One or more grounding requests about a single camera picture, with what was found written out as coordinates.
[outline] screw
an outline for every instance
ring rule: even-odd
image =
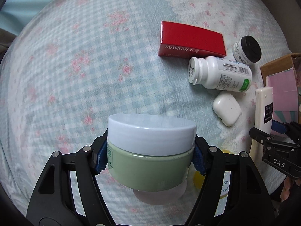
[[[53,156],[53,157],[57,157],[57,156],[59,156],[59,154],[60,154],[59,151],[54,151],[54,152],[52,153],[52,156]]]
[[[88,152],[91,150],[91,146],[87,145],[84,148],[82,148],[83,151]]]
[[[216,152],[217,151],[217,148],[215,146],[210,146],[209,150],[211,152]]]
[[[247,158],[249,155],[247,152],[241,152],[240,155],[243,157],[243,158]]]

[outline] checkered fabric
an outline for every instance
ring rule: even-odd
[[[188,60],[157,56],[162,20],[221,32],[230,58],[240,37],[258,40],[262,58],[252,67],[250,89],[233,92],[242,113],[231,128],[212,110],[219,91],[188,83]],[[0,182],[25,214],[52,152],[90,145],[106,130],[108,116],[120,112],[187,118],[209,145],[248,151],[255,89],[263,86],[259,67],[287,53],[281,29],[260,0],[53,0],[23,29],[0,65]],[[260,172],[270,192],[283,177],[262,164]],[[138,201],[107,169],[97,181],[116,223],[178,225],[199,193],[193,174],[192,166],[184,196],[162,206]],[[74,173],[72,184],[84,214]],[[224,205],[225,198],[217,213]]]

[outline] black label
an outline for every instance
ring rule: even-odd
[[[264,123],[272,120],[273,117],[273,103],[267,105],[264,109]]]

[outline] red box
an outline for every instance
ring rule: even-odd
[[[178,57],[225,57],[223,35],[192,25],[161,22],[161,39],[158,56]]]

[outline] small jar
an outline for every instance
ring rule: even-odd
[[[254,37],[246,35],[234,43],[233,56],[237,62],[252,65],[261,59],[261,48]]]
[[[163,191],[186,181],[195,147],[196,123],[143,114],[108,120],[107,156],[112,177],[138,191]]]
[[[193,57],[189,60],[188,80],[209,89],[245,92],[251,86],[252,72],[239,62],[213,56]]]

